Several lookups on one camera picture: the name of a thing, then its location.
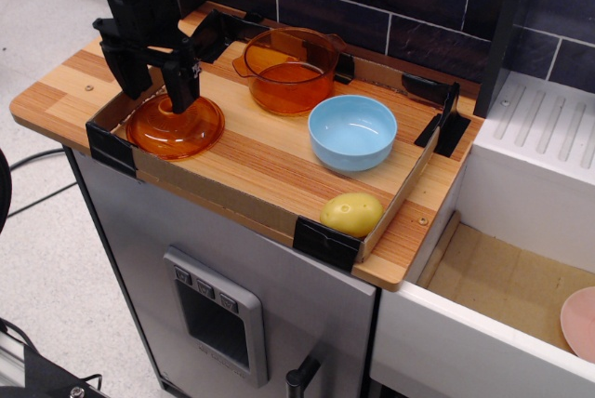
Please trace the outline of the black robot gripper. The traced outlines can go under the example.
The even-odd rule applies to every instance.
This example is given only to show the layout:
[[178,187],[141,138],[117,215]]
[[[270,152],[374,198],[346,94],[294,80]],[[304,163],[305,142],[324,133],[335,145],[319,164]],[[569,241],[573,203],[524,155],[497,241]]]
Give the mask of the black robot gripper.
[[190,37],[179,29],[178,0],[107,0],[112,16],[98,19],[101,50],[122,91],[136,100],[152,85],[148,67],[161,69],[172,112],[199,99],[200,67]]

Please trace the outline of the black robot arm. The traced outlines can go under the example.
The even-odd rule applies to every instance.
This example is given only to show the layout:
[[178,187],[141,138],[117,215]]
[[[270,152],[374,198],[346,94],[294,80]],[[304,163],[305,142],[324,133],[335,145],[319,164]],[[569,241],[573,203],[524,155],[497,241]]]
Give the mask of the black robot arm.
[[191,38],[179,28],[178,0],[107,0],[112,17],[97,19],[101,50],[113,76],[132,99],[152,84],[149,68],[163,76],[172,111],[199,98],[199,60]]

